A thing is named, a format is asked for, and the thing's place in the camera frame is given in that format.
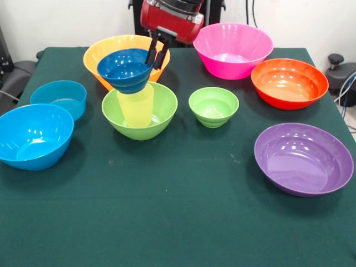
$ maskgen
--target blue bowl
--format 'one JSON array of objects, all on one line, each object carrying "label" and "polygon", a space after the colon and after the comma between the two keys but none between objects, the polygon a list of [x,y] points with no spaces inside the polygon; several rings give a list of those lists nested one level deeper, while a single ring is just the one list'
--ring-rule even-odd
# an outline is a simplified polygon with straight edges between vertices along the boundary
[{"label": "blue bowl", "polygon": [[35,104],[0,117],[0,160],[22,170],[53,166],[70,144],[74,120],[62,107]]},{"label": "blue bowl", "polygon": [[87,91],[78,82],[56,81],[47,83],[31,96],[31,104],[54,104],[67,110],[76,121],[85,112]]},{"label": "blue bowl", "polygon": [[120,92],[137,93],[146,86],[153,69],[145,64],[147,54],[138,48],[114,52],[99,62],[98,73]]}]

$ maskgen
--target light blue bowl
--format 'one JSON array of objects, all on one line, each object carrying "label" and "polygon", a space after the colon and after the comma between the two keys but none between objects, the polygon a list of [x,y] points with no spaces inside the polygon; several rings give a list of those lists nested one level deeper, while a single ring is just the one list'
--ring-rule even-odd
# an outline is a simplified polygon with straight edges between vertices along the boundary
[{"label": "light blue bowl", "polygon": [[78,82],[55,81],[47,83],[31,96],[31,104],[54,104],[67,110],[76,121],[85,112],[87,91]]},{"label": "light blue bowl", "polygon": [[35,104],[0,117],[0,160],[22,170],[53,166],[70,144],[74,120],[62,107]]}]

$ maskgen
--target dark blue bowl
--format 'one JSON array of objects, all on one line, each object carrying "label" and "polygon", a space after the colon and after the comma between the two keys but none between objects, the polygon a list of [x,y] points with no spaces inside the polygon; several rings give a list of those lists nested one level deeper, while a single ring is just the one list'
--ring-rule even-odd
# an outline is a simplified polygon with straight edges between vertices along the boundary
[{"label": "dark blue bowl", "polygon": [[138,48],[116,51],[99,62],[98,73],[122,93],[139,92],[149,81],[153,68],[145,64],[147,53]]}]

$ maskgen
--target plastic cup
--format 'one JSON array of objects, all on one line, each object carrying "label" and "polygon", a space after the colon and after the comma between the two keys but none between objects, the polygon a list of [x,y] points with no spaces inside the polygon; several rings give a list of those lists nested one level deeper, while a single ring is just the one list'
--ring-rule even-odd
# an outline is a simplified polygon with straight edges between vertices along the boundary
[{"label": "plastic cup", "polygon": [[154,88],[147,84],[137,93],[116,92],[126,125],[132,128],[147,127],[151,124],[154,108]]}]

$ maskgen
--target green bowl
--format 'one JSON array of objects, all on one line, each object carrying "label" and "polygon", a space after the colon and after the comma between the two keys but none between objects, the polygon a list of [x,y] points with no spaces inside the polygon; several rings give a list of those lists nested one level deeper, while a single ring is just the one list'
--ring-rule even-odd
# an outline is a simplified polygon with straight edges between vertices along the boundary
[{"label": "green bowl", "polygon": [[191,94],[189,106],[201,124],[208,128],[218,128],[235,114],[239,100],[226,89],[205,87]]},{"label": "green bowl", "polygon": [[121,134],[133,140],[148,140],[160,134],[171,122],[178,107],[176,95],[166,86],[149,82],[154,88],[152,122],[148,127],[131,128],[126,125],[116,90],[111,90],[102,101],[102,113],[109,123]]}]

